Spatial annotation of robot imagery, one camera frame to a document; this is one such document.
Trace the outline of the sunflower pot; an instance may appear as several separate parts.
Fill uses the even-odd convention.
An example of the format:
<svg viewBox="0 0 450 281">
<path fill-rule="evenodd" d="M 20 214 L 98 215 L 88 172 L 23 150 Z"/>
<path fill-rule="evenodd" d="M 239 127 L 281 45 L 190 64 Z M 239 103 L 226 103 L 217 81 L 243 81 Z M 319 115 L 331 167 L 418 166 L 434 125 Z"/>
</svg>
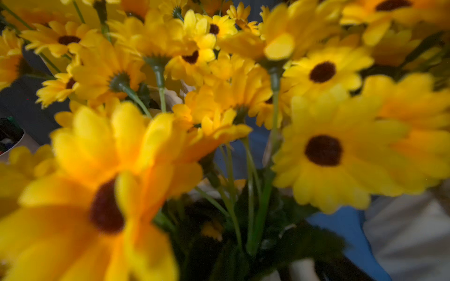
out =
<svg viewBox="0 0 450 281">
<path fill-rule="evenodd" d="M 391 280 L 449 280 L 450 212 L 431 192 L 378 197 L 365 212 L 363 230 Z"/>
<path fill-rule="evenodd" d="M 450 177 L 450 3 L 2 1 L 1 89 L 51 143 L 1 145 L 3 281 L 367 281 L 316 213 Z"/>
</svg>

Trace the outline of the yellow wooden shelf unit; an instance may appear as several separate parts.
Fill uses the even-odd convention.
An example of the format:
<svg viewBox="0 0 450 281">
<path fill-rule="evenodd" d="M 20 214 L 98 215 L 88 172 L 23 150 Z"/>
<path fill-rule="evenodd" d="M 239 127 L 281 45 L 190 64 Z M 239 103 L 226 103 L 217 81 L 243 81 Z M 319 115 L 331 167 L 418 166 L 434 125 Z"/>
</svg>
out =
<svg viewBox="0 0 450 281">
<path fill-rule="evenodd" d="M 250 134 L 250 148 L 257 168 L 263 166 L 263 154 L 268 142 L 269 131 L 257 126 L 255 118 L 246 117 L 246 124 L 253 128 Z M 241 141 L 232 143 L 233 176 L 236 179 L 247 178 L 245 148 Z M 214 162 L 225 177 L 228 176 L 226 157 L 217 150 Z M 307 221 L 313 226 L 333 231 L 345 239 L 348 246 L 345 256 L 375 281 L 391 281 L 389 274 L 380 266 L 372 254 L 371 246 L 363 232 L 364 212 L 352 207 L 342 207 L 336 213 L 326 215 L 316 213 Z"/>
</svg>

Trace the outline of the pen holder with markers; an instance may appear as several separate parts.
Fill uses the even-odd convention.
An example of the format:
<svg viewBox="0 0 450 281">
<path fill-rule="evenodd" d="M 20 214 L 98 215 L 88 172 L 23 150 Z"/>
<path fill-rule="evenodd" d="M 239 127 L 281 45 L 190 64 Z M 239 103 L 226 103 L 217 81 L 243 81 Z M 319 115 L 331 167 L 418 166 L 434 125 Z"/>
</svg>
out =
<svg viewBox="0 0 450 281">
<path fill-rule="evenodd" d="M 36 152 L 39 144 L 12 118 L 1 118 L 1 162 L 7 162 L 14 148 L 25 146 Z"/>
</svg>

